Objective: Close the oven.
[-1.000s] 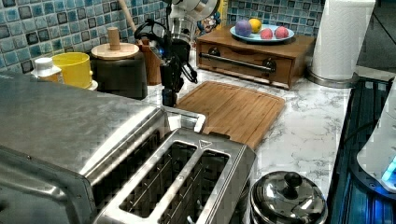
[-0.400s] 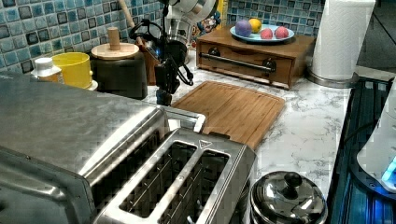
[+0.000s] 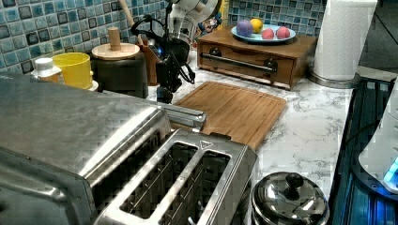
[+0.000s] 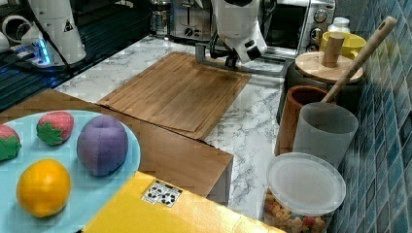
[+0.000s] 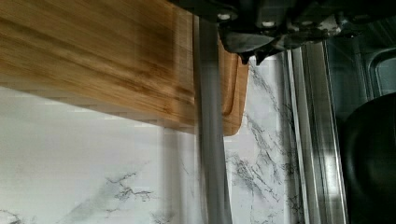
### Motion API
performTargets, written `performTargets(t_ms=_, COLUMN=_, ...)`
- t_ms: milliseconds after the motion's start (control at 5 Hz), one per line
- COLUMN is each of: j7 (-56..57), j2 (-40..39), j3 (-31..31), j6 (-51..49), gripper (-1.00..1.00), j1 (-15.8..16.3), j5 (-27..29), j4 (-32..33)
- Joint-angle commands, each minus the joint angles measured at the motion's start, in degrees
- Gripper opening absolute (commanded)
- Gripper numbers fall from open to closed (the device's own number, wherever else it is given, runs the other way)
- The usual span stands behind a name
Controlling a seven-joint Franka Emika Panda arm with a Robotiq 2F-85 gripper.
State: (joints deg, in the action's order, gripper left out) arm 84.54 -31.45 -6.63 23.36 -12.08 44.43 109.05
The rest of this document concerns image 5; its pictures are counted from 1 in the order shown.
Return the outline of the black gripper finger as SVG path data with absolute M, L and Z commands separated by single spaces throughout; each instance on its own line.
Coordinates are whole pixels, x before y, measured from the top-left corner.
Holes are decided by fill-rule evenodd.
M 277 46 L 283 35 L 239 33 L 225 28 L 219 28 L 218 31 L 225 50 L 237 54 L 242 64 L 247 64 L 249 59 L 254 56 L 256 64 L 260 65 L 267 57 L 284 50 L 283 46 Z

